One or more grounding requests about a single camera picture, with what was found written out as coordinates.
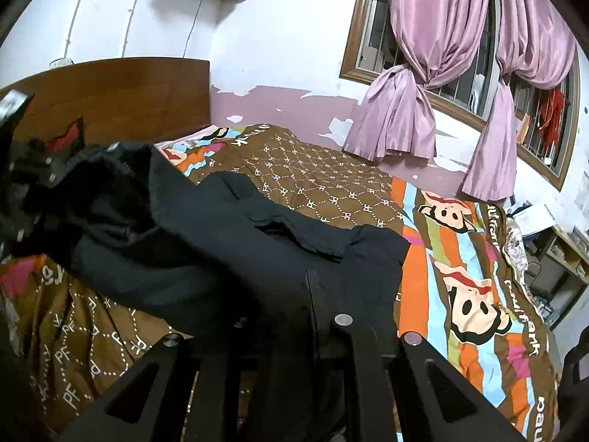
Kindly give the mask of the black padded jacket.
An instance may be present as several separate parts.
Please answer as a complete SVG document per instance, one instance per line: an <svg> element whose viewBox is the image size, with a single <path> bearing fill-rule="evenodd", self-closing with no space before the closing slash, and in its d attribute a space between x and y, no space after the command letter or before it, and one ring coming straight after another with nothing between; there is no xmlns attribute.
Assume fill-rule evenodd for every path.
<svg viewBox="0 0 589 442"><path fill-rule="evenodd" d="M92 290L185 333L309 310L314 270L339 310L380 342L396 334L407 241L292 211L242 173L193 183L149 144L95 146L67 160L43 204L37 232L15 256L50 256Z"/></svg>

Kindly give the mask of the brown wooden headboard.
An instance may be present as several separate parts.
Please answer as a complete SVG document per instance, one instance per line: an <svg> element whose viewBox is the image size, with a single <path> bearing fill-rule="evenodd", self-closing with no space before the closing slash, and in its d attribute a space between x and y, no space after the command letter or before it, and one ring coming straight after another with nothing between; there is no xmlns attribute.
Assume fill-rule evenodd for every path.
<svg viewBox="0 0 589 442"><path fill-rule="evenodd" d="M34 96L14 139L48 141L81 118L89 144L161 142L210 125L210 63L118 58L64 66L1 89Z"/></svg>

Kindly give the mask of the pink curtain left panel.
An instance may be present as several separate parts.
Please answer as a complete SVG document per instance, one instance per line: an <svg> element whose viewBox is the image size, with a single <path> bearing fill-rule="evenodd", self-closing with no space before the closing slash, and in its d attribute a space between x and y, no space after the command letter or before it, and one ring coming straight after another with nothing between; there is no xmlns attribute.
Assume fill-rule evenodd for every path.
<svg viewBox="0 0 589 442"><path fill-rule="evenodd" d="M479 48L489 0L388 0L404 61L369 86L345 152L378 162L393 153L434 157L435 118L427 91L463 75Z"/></svg>

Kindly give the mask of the dark chair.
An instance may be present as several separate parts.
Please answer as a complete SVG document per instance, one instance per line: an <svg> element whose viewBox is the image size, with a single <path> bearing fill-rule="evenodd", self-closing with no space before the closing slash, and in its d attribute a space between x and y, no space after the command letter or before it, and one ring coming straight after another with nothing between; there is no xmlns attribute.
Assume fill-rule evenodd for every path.
<svg viewBox="0 0 589 442"><path fill-rule="evenodd" d="M588 440L588 376L581 376L580 370L587 357L587 338L580 338L565 356L558 389L560 430L556 441Z"/></svg>

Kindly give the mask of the colourful cartoon bed quilt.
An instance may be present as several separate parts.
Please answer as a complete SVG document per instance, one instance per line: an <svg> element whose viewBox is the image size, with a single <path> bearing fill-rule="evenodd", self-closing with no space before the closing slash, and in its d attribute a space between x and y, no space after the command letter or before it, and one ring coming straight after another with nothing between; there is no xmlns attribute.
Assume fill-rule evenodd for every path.
<svg viewBox="0 0 589 442"><path fill-rule="evenodd" d="M448 199L271 125L209 127L165 142L168 166L191 184L236 173L267 203L316 220L340 248L353 232L396 232L408 243L382 278L387 321L422 335L528 440L558 421L549 329L506 254L507 218L495 204ZM234 293L219 271L218 302L176 309L114 297L50 256L10 259L1 290L15 351L51 432L62 431L162 335L206 327Z"/></svg>

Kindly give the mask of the wooden shelf unit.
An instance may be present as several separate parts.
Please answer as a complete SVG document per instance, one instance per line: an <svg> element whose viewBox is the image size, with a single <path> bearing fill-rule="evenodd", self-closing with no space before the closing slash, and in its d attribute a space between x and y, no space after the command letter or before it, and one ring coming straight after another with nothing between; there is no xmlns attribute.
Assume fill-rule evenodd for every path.
<svg viewBox="0 0 589 442"><path fill-rule="evenodd" d="M551 329L563 321L588 290L586 246L558 225L523 238L528 269L524 280Z"/></svg>

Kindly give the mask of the wooden framed window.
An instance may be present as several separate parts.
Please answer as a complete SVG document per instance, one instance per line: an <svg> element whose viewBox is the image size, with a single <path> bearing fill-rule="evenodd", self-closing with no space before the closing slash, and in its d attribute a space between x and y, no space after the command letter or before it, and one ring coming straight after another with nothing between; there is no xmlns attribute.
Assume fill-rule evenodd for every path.
<svg viewBox="0 0 589 442"><path fill-rule="evenodd" d="M428 91L432 108L477 131L486 125L497 87L499 69L495 53L499 21L499 0L490 0L479 46L468 70L445 85ZM341 78L369 85L384 70L403 62L404 56L390 29L388 0L355 0ZM516 75L510 79L515 117L523 125L518 130L518 157L558 190L564 185L573 154L580 86L579 60L575 58L559 85L566 101L560 139L544 153L538 127L541 97L547 91L533 87Z"/></svg>

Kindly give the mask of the red garment outside window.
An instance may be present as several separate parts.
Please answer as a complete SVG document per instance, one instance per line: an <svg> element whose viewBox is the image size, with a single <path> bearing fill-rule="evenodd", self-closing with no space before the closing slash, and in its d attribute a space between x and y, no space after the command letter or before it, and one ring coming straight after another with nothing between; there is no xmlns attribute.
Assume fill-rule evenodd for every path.
<svg viewBox="0 0 589 442"><path fill-rule="evenodd" d="M565 95L559 87L542 94L538 131L542 138L541 148L544 153L559 142L565 103Z"/></svg>

